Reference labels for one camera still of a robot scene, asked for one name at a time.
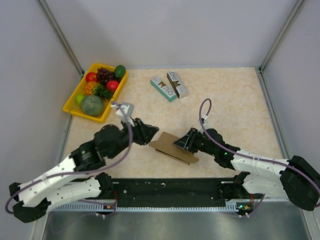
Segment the brown cardboard box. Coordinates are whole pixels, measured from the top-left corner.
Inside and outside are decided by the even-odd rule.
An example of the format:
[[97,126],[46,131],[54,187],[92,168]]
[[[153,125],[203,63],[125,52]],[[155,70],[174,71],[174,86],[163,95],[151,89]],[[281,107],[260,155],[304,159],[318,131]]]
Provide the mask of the brown cardboard box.
[[186,165],[198,163],[198,157],[174,145],[174,142],[178,139],[179,138],[175,135],[167,132],[162,132],[157,140],[151,141],[148,145],[151,148],[154,148],[158,153]]

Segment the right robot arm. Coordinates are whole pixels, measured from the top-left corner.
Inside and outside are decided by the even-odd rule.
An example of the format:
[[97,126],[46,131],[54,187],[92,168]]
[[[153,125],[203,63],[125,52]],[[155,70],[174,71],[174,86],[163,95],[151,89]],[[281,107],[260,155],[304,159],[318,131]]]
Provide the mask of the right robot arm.
[[211,155],[221,167],[240,171],[233,185],[233,192],[239,198],[249,194],[274,196],[306,211],[320,205],[320,175],[301,156],[294,155],[291,159],[257,156],[225,143],[213,128],[206,131],[191,128],[173,144],[192,154]]

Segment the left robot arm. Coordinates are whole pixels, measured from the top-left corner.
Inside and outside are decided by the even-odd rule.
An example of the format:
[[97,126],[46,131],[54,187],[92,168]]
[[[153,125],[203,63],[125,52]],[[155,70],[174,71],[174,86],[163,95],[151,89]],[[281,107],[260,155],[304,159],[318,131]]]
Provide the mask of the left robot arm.
[[104,171],[123,161],[133,143],[145,146],[159,131],[139,118],[123,122],[122,128],[107,124],[94,138],[81,144],[64,160],[41,176],[9,186],[16,204],[5,211],[23,223],[42,218],[46,213],[75,201],[107,199],[114,191],[111,177]]

